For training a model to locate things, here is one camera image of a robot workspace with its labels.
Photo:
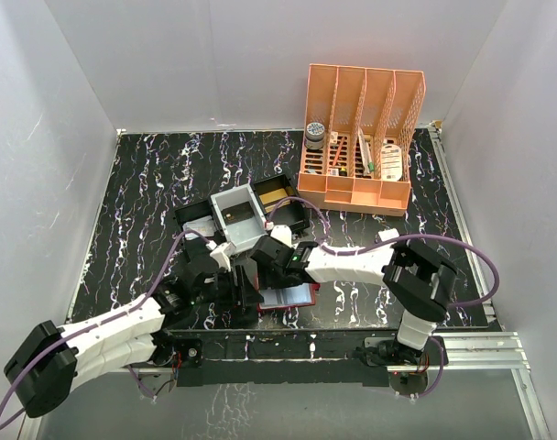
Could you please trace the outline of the red leather card holder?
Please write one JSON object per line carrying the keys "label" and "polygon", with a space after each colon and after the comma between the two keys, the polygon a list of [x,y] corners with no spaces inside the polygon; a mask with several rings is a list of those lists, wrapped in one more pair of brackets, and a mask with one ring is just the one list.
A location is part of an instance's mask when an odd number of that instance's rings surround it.
{"label": "red leather card holder", "polygon": [[263,301],[257,306],[260,312],[282,310],[292,307],[313,306],[316,303],[316,292],[321,285],[303,283],[282,289],[266,289],[260,292]]}

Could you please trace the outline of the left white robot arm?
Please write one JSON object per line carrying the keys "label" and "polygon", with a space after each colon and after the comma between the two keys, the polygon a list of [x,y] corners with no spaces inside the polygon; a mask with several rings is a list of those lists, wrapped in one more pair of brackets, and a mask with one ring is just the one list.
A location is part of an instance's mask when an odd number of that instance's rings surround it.
{"label": "left white robot arm", "polygon": [[[83,383],[114,369],[149,362],[158,350],[158,333],[178,325],[211,293],[228,294],[234,282],[232,258],[246,252],[232,242],[210,240],[195,267],[198,274],[168,286],[156,280],[149,291],[109,313],[84,322],[38,324],[6,363],[9,396],[17,396],[22,413],[38,418],[53,411]],[[197,287],[191,283],[197,281]]]}

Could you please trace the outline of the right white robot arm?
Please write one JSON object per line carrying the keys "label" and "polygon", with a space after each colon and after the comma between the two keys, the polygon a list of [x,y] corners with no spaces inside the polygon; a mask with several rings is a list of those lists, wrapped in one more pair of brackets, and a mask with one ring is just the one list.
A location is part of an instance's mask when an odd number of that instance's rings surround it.
{"label": "right white robot arm", "polygon": [[393,236],[368,247],[289,246],[261,237],[251,249],[260,285],[270,289],[360,282],[386,287],[404,307],[397,344],[422,351],[445,319],[457,268],[416,236]]}

